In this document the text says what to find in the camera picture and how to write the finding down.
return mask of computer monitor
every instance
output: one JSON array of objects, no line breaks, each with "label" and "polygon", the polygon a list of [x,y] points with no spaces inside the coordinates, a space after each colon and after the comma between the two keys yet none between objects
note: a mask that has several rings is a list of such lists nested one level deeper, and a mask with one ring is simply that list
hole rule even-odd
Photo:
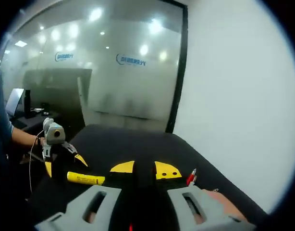
[{"label": "computer monitor", "polygon": [[19,103],[19,100],[21,99],[21,96],[23,95],[24,89],[22,88],[14,88],[10,94],[10,97],[8,99],[7,105],[5,106],[5,110],[7,111],[8,115],[10,117],[15,116],[15,112]]}]

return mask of white cable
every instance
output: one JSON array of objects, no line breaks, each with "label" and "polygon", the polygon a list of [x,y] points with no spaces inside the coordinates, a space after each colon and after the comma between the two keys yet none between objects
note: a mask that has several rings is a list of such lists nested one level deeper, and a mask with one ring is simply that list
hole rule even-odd
[{"label": "white cable", "polygon": [[33,149],[33,147],[34,147],[34,144],[35,144],[36,141],[37,141],[37,137],[38,137],[43,131],[44,131],[44,130],[41,130],[41,131],[37,134],[36,138],[34,139],[34,143],[33,143],[32,147],[31,147],[31,150],[30,150],[30,158],[29,158],[29,182],[30,182],[30,191],[31,191],[31,193],[32,193],[31,174],[30,174],[31,154],[32,154],[32,149]]}]

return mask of blue sleeve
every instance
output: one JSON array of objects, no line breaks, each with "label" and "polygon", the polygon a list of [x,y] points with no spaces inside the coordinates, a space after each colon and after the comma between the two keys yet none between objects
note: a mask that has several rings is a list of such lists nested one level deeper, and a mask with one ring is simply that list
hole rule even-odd
[{"label": "blue sleeve", "polygon": [[13,125],[11,124],[4,107],[2,91],[2,75],[0,70],[0,137],[4,144],[7,144],[12,137]]}]

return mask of person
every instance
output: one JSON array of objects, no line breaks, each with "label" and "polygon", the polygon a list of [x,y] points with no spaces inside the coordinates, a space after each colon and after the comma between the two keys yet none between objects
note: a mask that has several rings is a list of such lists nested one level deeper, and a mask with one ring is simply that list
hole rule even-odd
[{"label": "person", "polygon": [[36,139],[36,136],[15,128],[9,121],[4,106],[0,69],[0,218],[7,218],[10,211],[12,214],[16,213],[14,217],[19,218],[21,222],[25,223],[28,218],[27,204],[24,198],[19,197],[18,189],[14,186],[16,182],[13,174],[16,173],[12,173],[5,148],[13,142],[30,149],[34,143],[42,145],[43,141],[44,138]]}]

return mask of black tablecloth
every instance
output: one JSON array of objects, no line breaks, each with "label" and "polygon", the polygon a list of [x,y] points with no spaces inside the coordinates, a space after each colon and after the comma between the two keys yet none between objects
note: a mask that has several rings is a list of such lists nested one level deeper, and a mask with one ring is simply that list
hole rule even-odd
[{"label": "black tablecloth", "polygon": [[[182,176],[188,176],[197,168],[196,185],[199,188],[219,189],[253,224],[259,224],[266,217],[266,213],[255,202],[176,135],[89,125],[70,143],[100,176],[107,175],[117,164],[135,160],[142,187],[152,184],[154,161],[175,166]],[[35,222],[59,211],[64,212],[66,204],[89,187],[74,183],[60,184],[45,177],[29,200]]]}]

